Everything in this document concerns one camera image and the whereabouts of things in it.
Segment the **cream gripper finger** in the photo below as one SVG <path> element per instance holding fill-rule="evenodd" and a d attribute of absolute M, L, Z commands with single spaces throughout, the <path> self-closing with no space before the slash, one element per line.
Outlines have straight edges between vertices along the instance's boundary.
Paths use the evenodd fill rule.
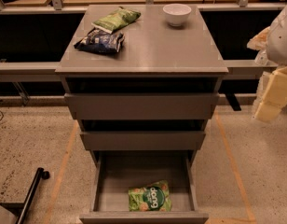
<path fill-rule="evenodd" d="M 248 49 L 261 50 L 265 49 L 267 45 L 267 35 L 270 31 L 270 27 L 263 29 L 260 33 L 255 35 L 247 43 Z"/>

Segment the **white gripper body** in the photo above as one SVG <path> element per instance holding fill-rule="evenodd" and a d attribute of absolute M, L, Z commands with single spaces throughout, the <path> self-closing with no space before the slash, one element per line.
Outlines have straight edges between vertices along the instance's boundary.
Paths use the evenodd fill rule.
<path fill-rule="evenodd" d="M 253 102 L 253 117 L 263 122 L 274 120 L 287 106 L 287 66 L 280 66 L 272 73 L 260 77 L 256 99 Z"/>

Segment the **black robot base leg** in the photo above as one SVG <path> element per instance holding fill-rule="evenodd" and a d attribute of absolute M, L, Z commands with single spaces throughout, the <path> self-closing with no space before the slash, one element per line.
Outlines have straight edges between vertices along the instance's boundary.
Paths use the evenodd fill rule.
<path fill-rule="evenodd" d="M 38 187 L 38 185 L 40 183 L 40 180 L 41 179 L 49 179 L 49 178 L 50 178 L 49 171 L 45 171 L 42 167 L 39 167 L 36 170 L 33 182 L 31 184 L 31 186 L 29 187 L 27 196 L 26 196 L 26 198 L 24 200 L 23 207 L 21 209 L 20 216 L 18 217 L 18 219 L 16 221 L 16 224 L 23 224 L 24 223 L 24 220 L 25 220 L 25 218 L 27 216 L 27 213 L 28 213 L 29 208 L 30 208 L 30 206 L 32 204 L 34 195 L 36 193 L 37 187 Z"/>

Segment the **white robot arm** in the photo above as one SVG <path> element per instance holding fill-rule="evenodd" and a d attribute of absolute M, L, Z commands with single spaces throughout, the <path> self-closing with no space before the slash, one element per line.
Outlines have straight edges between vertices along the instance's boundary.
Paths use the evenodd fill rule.
<path fill-rule="evenodd" d="M 270 122 L 287 106 L 287 5 L 267 28 L 250 39 L 247 48 L 258 50 L 257 61 L 266 58 L 278 66 L 260 77 L 253 102 L 253 117 Z"/>

